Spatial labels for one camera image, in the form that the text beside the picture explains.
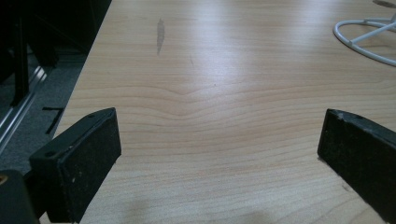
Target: light wood surface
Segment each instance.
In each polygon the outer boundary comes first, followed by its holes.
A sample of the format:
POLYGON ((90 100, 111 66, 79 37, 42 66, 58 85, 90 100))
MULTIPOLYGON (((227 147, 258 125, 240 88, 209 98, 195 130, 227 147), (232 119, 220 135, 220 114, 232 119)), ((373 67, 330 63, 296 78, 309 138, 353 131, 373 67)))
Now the light wood surface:
MULTIPOLYGON (((359 0, 113 0, 58 128, 118 111, 122 156, 81 223, 382 223, 317 149, 327 108, 396 130, 395 68, 332 34, 393 13, 359 0)), ((395 36, 363 45, 396 58, 395 36)))

